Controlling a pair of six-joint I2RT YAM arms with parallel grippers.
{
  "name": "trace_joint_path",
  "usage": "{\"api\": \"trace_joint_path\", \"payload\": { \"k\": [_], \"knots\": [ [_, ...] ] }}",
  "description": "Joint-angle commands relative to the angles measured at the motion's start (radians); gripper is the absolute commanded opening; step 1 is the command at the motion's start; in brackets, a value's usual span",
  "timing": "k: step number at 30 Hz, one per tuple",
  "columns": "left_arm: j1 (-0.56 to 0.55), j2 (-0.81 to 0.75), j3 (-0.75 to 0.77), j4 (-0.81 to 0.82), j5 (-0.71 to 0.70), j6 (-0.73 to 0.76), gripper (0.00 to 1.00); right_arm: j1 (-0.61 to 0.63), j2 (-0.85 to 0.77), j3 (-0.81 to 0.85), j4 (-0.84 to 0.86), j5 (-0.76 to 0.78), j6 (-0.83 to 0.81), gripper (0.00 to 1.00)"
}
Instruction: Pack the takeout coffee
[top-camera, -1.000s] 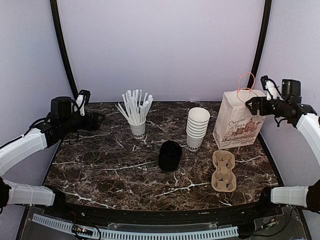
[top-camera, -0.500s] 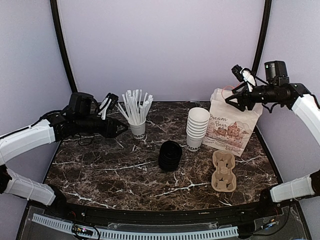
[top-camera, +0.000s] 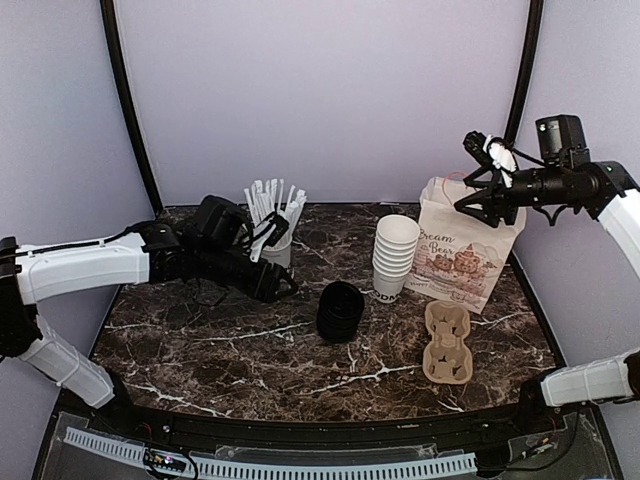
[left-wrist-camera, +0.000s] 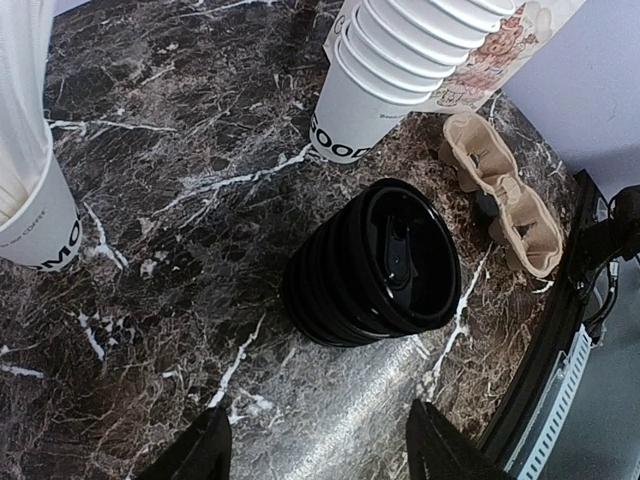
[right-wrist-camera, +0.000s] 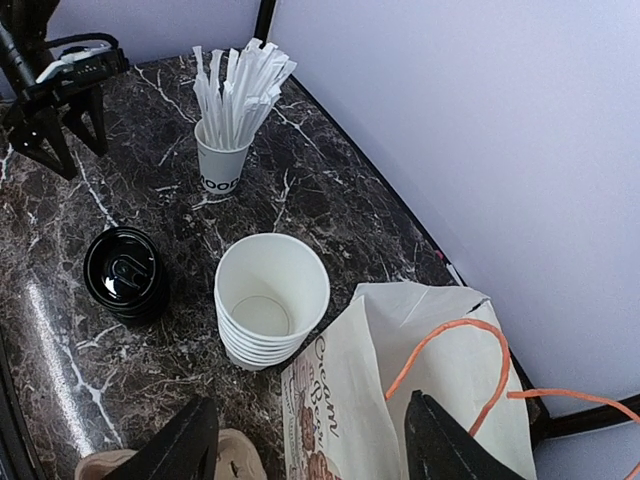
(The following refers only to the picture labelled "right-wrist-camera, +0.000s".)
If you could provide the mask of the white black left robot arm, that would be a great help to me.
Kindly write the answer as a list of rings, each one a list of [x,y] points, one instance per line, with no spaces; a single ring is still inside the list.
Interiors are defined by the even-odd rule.
[[[129,70],[118,40],[102,32],[49,40],[57,1],[1,3],[1,70],[16,95],[2,125],[21,155],[71,180],[63,131],[95,155],[108,151],[102,83]]]

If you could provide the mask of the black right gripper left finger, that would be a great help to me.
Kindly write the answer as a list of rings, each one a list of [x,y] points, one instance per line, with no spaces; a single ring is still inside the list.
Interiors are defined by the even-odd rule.
[[[140,451],[105,479],[213,479],[218,434],[215,400],[196,396]]]

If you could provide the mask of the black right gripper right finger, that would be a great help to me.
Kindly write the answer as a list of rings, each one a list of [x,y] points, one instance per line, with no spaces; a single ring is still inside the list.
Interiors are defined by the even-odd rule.
[[[487,452],[432,396],[420,390],[412,392],[404,432],[411,479],[520,477]]]

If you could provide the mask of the stack of black cup lids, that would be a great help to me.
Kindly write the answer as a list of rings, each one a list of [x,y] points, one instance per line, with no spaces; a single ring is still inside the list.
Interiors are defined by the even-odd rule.
[[[89,246],[83,276],[91,297],[128,328],[156,322],[170,300],[168,272],[144,232],[110,228]]]

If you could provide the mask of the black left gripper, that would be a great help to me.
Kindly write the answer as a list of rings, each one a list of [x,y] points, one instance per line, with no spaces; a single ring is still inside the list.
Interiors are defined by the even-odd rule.
[[[128,70],[128,58],[118,40],[106,33],[85,33],[46,41],[49,50],[67,46],[19,93],[21,103],[43,103],[55,107],[69,102],[62,123],[94,154],[108,152],[105,133],[103,91],[99,86]],[[10,143],[25,157],[54,171],[66,180],[77,174],[53,107],[45,107],[10,131]]]

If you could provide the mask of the printed paper takeout bag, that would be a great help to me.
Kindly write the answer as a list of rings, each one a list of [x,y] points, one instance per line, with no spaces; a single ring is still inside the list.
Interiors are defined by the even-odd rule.
[[[466,287],[364,283],[281,376],[289,479],[405,479],[404,418],[433,397],[494,459],[536,467],[516,370],[490,299]]]

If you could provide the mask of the stack of white paper cups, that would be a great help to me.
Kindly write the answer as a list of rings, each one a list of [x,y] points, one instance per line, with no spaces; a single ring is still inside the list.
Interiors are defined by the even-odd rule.
[[[328,308],[330,282],[320,257],[284,234],[245,237],[216,268],[213,297],[230,361],[260,371],[290,358]]]

